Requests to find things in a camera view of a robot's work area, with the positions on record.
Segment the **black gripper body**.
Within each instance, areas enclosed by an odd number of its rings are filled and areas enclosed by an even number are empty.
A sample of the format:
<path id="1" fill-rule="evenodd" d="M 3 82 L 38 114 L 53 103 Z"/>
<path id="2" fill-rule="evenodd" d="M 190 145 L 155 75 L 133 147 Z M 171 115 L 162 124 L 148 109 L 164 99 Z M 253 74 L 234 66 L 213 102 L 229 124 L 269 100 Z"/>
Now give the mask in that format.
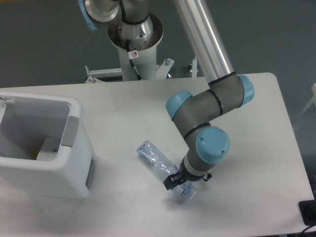
<path id="1" fill-rule="evenodd" d="M 207 181 L 207 179 L 205 179 L 203 176 L 195 176 L 195 175 L 192 175 L 190 173 L 181 173 L 180 176 L 181 176 L 181 179 L 188 180 L 191 182 L 197 182 L 200 180 L 203 180 L 205 182 Z"/>

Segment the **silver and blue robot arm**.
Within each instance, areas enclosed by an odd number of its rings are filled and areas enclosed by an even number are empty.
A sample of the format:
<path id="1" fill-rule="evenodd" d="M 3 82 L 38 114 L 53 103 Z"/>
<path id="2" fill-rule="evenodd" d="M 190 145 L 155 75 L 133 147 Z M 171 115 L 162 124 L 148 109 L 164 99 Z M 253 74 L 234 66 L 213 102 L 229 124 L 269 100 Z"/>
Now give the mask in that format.
<path id="1" fill-rule="evenodd" d="M 108 34 L 118 49 L 124 81 L 158 79 L 157 45 L 163 35 L 160 20 L 150 13 L 147 0 L 81 0 L 86 23 L 108 23 Z M 180 169 L 164 180 L 170 190 L 186 181 L 207 181 L 210 170 L 230 147 L 227 134 L 210 122 L 254 97 L 248 77 L 237 75 L 227 56 L 209 8 L 203 0 L 174 2 L 196 57 L 208 83 L 198 95 L 181 91 L 166 102 L 166 110 L 189 150 Z"/>

